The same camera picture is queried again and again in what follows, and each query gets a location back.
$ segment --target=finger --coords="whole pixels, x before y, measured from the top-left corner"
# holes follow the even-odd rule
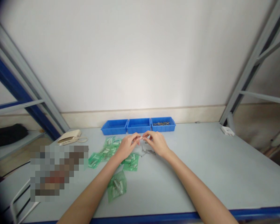
[[[147,131],[142,135],[142,137],[148,137],[149,135],[154,136],[154,134],[155,134],[155,132],[153,132],[153,131]]]
[[[142,137],[142,139],[152,147],[152,141],[150,139],[148,139],[147,137]]]
[[[141,137],[141,135],[135,132],[134,134],[132,134],[131,139],[135,139],[137,137]]]
[[[131,145],[132,149],[135,148],[135,146],[140,142],[141,139],[142,139],[142,137],[140,136],[134,141],[134,143]]]
[[[140,137],[136,137],[136,138],[133,139],[132,143],[133,143],[137,138],[140,138],[140,140],[142,139],[141,136],[140,136]]]

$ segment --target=blue storage tray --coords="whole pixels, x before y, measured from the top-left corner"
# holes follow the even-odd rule
[[[128,121],[128,133],[144,133],[150,131],[150,126],[150,118],[130,119]]]
[[[170,125],[153,126],[153,124],[161,123],[161,122],[170,122]],[[151,118],[151,125],[152,125],[152,130],[158,132],[174,131],[176,126],[172,117]]]
[[[104,135],[116,135],[127,133],[128,119],[108,120],[101,128]]]

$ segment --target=power strip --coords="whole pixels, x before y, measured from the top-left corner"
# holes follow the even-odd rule
[[[224,132],[225,135],[234,136],[234,132],[229,127],[221,127],[221,130]]]

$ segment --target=light gray tabletop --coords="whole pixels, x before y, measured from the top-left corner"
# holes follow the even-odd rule
[[[239,137],[224,135],[220,127],[219,123],[177,124],[174,132],[163,135],[170,149],[228,209],[280,206],[280,167]],[[87,128],[81,131],[89,140],[75,145],[89,145],[88,157],[99,152],[106,138],[101,130]],[[140,152],[141,145],[134,151]],[[61,192],[57,201],[40,203],[25,222],[58,220],[104,165],[102,162],[96,170],[79,171],[75,182]],[[109,204],[105,192],[95,218],[195,211],[174,171],[159,156],[139,158],[138,171],[125,171],[125,175],[127,193]],[[0,196],[5,195],[2,208],[8,205],[28,177],[29,166],[24,166],[0,183]],[[29,193],[17,206],[21,208],[28,198]]]

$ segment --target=telephone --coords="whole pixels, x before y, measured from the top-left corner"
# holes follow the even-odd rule
[[[88,140],[87,137],[80,137],[82,132],[80,130],[74,130],[70,132],[64,133],[60,139],[58,140],[59,145],[68,145],[74,142],[84,143]]]

